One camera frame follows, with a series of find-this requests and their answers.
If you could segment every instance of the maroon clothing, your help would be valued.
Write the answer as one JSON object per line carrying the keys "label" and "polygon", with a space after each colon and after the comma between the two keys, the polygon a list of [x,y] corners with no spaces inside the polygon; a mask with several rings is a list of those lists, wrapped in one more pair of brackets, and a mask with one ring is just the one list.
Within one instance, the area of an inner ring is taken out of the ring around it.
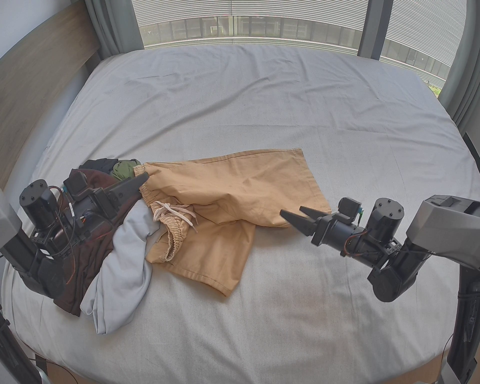
{"label": "maroon clothing", "polygon": [[[78,169],[72,169],[70,176],[79,172]],[[87,179],[89,188],[106,188],[118,182],[114,177],[93,169],[81,169]],[[123,223],[124,218],[133,207],[133,205],[141,198],[140,193],[133,196],[121,208],[118,215],[112,220],[113,230],[105,236],[73,247],[75,257],[75,272],[69,284],[65,287],[65,292],[61,297],[53,302],[64,311],[75,316],[80,316],[80,303],[90,286],[90,283],[100,271],[103,260],[113,250],[113,234],[118,226]],[[62,204],[62,210],[67,207],[66,199]],[[110,228],[110,224],[106,223],[106,231]],[[73,271],[73,260],[71,255],[65,259],[65,279],[68,281]]]}

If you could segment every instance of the white drawstring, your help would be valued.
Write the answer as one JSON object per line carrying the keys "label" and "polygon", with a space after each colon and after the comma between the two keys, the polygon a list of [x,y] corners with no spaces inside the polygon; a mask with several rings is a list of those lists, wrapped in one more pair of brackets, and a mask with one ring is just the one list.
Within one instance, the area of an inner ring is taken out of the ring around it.
{"label": "white drawstring", "polygon": [[153,219],[155,221],[158,221],[162,216],[166,215],[168,212],[173,213],[175,216],[181,218],[182,220],[185,220],[190,227],[193,228],[195,232],[197,232],[196,228],[193,226],[193,223],[185,217],[185,215],[182,215],[180,212],[188,213],[189,215],[193,216],[195,218],[195,221],[197,222],[198,225],[198,220],[197,220],[197,215],[189,211],[188,209],[185,209],[188,207],[188,204],[183,204],[183,205],[170,205],[170,203],[162,203],[160,201],[155,201],[158,205],[161,205],[161,208],[157,208],[155,210],[155,213],[153,214]]}

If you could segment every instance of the green garment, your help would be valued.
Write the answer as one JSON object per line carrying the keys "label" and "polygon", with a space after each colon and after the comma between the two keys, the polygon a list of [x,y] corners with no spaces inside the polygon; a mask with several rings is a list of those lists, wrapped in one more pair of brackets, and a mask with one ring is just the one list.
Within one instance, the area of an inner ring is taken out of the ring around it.
{"label": "green garment", "polygon": [[121,160],[113,166],[113,170],[110,172],[110,175],[116,178],[117,180],[125,180],[129,177],[135,177],[133,173],[133,167],[140,165],[140,161],[137,159],[132,160]]}

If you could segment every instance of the pile of clothes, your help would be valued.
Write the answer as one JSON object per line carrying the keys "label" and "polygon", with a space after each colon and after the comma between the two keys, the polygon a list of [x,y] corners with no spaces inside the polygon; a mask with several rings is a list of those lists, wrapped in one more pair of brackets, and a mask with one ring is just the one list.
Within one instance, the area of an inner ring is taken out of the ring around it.
{"label": "pile of clothes", "polygon": [[255,227],[288,227],[281,209],[331,212],[300,149],[255,150],[179,163],[88,160],[90,187],[147,172],[107,236],[73,249],[75,276],[55,303],[91,315],[98,334],[133,319],[151,263],[229,296],[240,281]]}

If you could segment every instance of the headboard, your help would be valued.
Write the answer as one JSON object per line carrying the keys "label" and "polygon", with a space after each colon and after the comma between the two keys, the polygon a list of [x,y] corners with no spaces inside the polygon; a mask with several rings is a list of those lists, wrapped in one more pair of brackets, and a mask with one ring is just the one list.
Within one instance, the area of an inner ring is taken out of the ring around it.
{"label": "headboard", "polygon": [[0,188],[42,114],[98,48],[85,2],[79,0],[0,59]]}

